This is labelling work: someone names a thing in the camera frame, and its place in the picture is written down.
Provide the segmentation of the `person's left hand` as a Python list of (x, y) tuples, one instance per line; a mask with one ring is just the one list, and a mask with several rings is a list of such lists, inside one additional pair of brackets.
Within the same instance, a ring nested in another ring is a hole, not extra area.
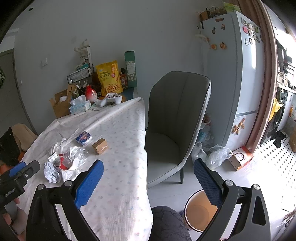
[(27, 225), (27, 214), (17, 207), (16, 219), (12, 220), (9, 213), (4, 213), (3, 218), (8, 225), (12, 225), (12, 228), (16, 232), (16, 236), (19, 240), (26, 240), (26, 225)]

